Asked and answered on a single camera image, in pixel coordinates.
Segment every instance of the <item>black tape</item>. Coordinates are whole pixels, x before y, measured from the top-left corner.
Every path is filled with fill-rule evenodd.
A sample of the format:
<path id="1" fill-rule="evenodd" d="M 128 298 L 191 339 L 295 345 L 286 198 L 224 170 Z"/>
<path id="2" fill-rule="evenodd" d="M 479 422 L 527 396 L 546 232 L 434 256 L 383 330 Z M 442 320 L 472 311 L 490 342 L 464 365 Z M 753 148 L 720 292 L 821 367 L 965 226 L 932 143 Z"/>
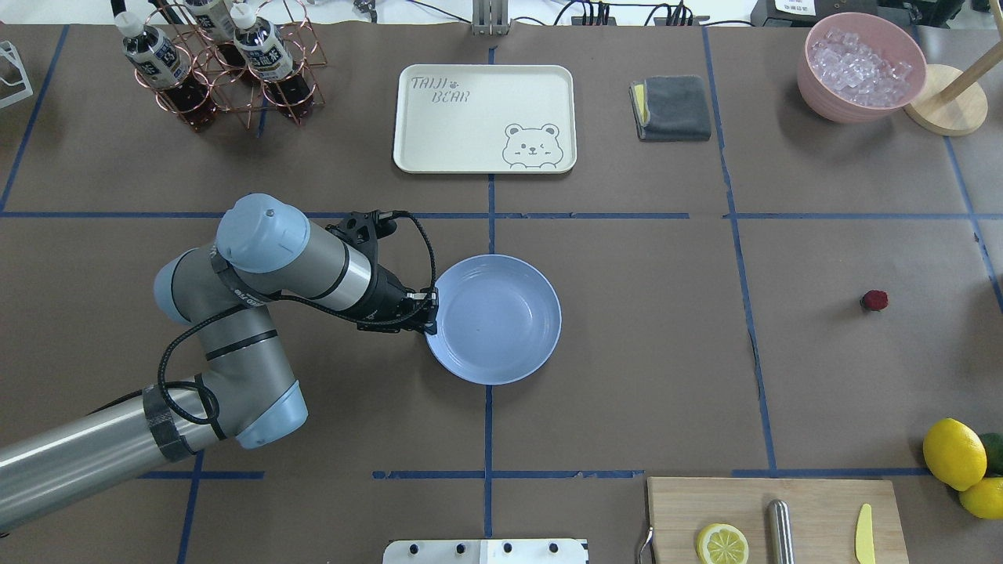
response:
<path id="1" fill-rule="evenodd" d="M 209 252 L 209 260 L 213 263 L 213 271 L 220 277 L 223 284 L 244 303 L 251 307 L 261 307 L 268 302 L 275 301 L 276 295 L 265 295 L 248 286 L 237 274 L 234 265 L 223 258 L 216 245 L 213 245 L 213 249 Z"/>
<path id="2" fill-rule="evenodd" d="M 156 386 L 146 386 L 142 390 L 142 412 L 146 415 L 146 427 L 153 436 L 160 454 L 176 463 L 195 455 L 188 442 L 178 433 L 175 417 Z"/>

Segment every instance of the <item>blue plate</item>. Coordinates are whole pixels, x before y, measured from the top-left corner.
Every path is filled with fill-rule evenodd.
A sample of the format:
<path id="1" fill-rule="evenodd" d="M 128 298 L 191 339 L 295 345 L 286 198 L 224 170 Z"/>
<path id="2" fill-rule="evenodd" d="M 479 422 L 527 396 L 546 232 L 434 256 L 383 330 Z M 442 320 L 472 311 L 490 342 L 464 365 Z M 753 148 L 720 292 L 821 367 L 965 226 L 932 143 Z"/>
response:
<path id="1" fill-rule="evenodd" d="M 453 265 L 435 283 L 438 333 L 425 335 L 450 372 L 503 384 L 543 366 L 561 335 L 561 303 L 539 270 L 506 255 Z"/>

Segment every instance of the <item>plastic bottle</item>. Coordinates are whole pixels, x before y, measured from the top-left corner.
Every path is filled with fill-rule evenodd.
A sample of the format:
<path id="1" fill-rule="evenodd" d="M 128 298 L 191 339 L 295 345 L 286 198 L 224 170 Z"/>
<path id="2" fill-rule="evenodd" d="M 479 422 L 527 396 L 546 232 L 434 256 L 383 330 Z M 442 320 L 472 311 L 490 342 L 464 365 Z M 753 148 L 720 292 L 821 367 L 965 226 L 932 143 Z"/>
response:
<path id="1" fill-rule="evenodd" d="M 278 102 L 279 111 L 295 120 L 310 115 L 313 92 L 303 74 L 297 72 L 296 61 L 282 44 L 275 24 L 256 17 L 247 4 L 234 4 L 230 16 L 237 24 L 234 43 L 265 81 L 270 97 Z"/>
<path id="2" fill-rule="evenodd" d="M 185 7 L 213 40 L 224 62 L 236 68 L 247 67 L 247 61 L 233 43 L 237 27 L 230 19 L 230 0 L 185 0 Z M 242 77 L 254 80 L 250 73 Z"/>
<path id="3" fill-rule="evenodd" d="M 122 12 L 115 16 L 115 26 L 124 36 L 122 52 L 139 70 L 146 83 L 165 96 L 181 117 L 197 131 L 216 119 L 217 105 L 209 88 L 192 73 L 190 61 L 163 32 L 144 25 L 139 16 Z"/>

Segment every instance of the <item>white metal bracket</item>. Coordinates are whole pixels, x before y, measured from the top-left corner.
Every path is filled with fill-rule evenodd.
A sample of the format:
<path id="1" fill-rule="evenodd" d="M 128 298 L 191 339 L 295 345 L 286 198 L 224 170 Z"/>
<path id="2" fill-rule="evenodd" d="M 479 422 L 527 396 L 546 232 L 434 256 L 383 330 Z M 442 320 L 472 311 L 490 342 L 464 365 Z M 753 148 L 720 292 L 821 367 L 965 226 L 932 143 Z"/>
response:
<path id="1" fill-rule="evenodd" d="M 509 0 L 473 0 L 470 22 L 474 35 L 508 35 Z"/>
<path id="2" fill-rule="evenodd" d="M 28 81 L 28 72 L 21 62 L 21 55 L 10 41 L 0 41 L 0 107 L 29 97 L 34 91 Z"/>
<path id="3" fill-rule="evenodd" d="M 578 539 L 394 541 L 383 564 L 588 564 L 588 546 Z"/>

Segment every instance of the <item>bear illustration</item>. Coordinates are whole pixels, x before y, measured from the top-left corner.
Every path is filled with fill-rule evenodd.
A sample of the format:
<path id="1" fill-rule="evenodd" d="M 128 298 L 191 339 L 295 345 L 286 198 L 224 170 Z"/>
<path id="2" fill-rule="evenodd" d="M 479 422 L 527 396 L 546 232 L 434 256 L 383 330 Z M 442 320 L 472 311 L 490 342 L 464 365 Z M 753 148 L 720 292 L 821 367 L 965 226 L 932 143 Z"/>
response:
<path id="1" fill-rule="evenodd" d="M 523 127 L 519 123 L 506 126 L 509 143 L 501 152 L 501 158 L 510 169 L 557 169 L 564 159 L 564 151 L 558 145 L 560 130 L 554 123 L 546 123 L 540 128 Z"/>

